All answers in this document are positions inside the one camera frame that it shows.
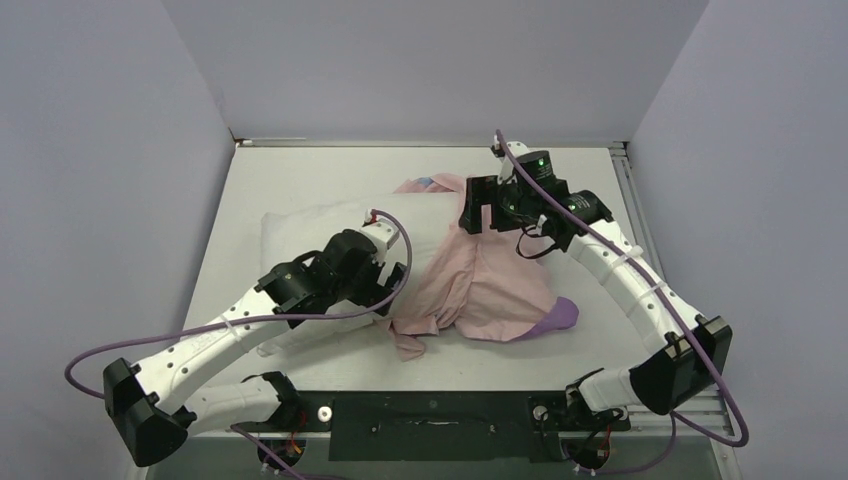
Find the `white pillow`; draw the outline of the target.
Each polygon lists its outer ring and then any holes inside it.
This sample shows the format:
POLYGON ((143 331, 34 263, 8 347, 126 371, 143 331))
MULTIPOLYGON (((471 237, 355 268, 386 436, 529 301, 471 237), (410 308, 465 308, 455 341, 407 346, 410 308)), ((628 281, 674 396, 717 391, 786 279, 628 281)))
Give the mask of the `white pillow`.
POLYGON ((445 304, 437 292, 419 293, 419 287, 432 275, 430 264, 440 255, 450 227, 457 219, 460 196, 447 193, 401 193, 370 197, 333 205, 313 206, 288 215, 266 213, 261 221, 260 271, 268 272, 281 262, 288 262, 311 250, 322 250, 329 239, 344 229, 362 226, 372 209, 395 216, 407 230, 412 244, 411 275, 403 291, 391 304, 389 315, 370 313, 342 320, 308 320, 261 344, 261 357, 287 356, 312 347, 319 341, 370 326, 383 326, 394 320, 398 328, 424 321, 427 333, 445 304))

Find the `purple Elsa print pillowcase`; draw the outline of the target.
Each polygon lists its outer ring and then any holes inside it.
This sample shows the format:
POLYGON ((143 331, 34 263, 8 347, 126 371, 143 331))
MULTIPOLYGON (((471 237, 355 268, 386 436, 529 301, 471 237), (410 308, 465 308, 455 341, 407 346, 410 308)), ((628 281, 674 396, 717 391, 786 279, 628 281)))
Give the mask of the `purple Elsa print pillowcase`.
POLYGON ((519 235, 458 225, 466 182, 454 174, 407 180, 396 188, 413 210, 397 217, 407 229, 410 278, 384 327, 404 360, 422 356, 424 336, 454 328, 479 341, 507 343, 576 326, 579 309, 550 288, 547 269, 515 253, 519 235))

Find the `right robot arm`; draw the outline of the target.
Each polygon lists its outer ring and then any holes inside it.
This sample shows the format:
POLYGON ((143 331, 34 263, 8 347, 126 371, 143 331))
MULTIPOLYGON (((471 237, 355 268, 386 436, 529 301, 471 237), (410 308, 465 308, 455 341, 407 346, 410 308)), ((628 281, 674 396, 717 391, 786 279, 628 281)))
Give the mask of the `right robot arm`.
POLYGON ((706 318, 675 294, 595 192, 573 190, 556 177, 548 151, 518 150, 515 159, 494 151, 500 173, 463 180, 459 228, 471 237, 513 233, 518 240, 549 240, 542 250, 515 248, 508 257, 536 266, 553 252, 568 255, 605 290, 647 352, 639 362, 598 367, 567 385, 570 424, 589 428, 631 407, 671 414, 716 385, 733 336, 727 322, 706 318))

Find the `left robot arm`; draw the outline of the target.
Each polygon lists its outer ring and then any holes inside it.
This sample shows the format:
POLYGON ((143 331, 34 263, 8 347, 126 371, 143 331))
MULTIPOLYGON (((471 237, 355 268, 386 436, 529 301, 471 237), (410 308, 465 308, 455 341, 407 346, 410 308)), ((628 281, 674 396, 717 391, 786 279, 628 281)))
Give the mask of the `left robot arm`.
POLYGON ((148 467, 188 438, 243 423, 284 430, 303 411, 299 392, 279 371, 229 385, 209 380, 262 343, 320 321, 385 315, 409 278, 411 263, 382 275, 386 257, 408 234, 385 219, 333 235, 313 250, 273 267, 228 310, 165 350, 135 363, 119 358, 103 371, 105 409, 133 462, 148 467))

